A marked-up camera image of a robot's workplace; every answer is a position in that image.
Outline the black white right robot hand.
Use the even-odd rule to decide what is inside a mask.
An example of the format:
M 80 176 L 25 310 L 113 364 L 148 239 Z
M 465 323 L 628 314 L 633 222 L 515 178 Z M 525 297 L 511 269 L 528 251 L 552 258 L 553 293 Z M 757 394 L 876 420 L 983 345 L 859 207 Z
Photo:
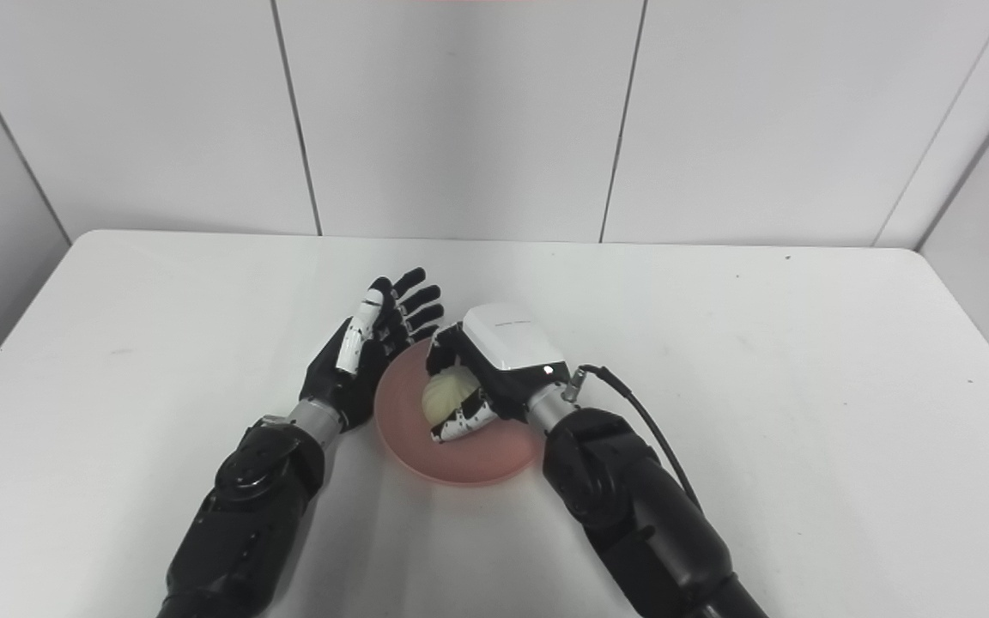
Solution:
M 462 321 L 439 329 L 425 368 L 433 377 L 450 367 L 467 368 L 478 386 L 429 431 L 437 443 L 462 439 L 495 420 L 515 420 L 547 437 L 576 410 L 562 398 L 572 378 L 564 354 L 519 306 L 474 306 Z

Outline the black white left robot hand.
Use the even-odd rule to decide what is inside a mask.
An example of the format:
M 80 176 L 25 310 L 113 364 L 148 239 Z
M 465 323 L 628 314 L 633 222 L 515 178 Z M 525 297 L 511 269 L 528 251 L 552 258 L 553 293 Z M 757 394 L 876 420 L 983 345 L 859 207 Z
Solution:
M 387 367 L 439 329 L 442 290 L 422 267 L 396 281 L 376 279 L 309 364 L 299 399 L 329 404 L 344 431 L 373 417 L 374 394 Z

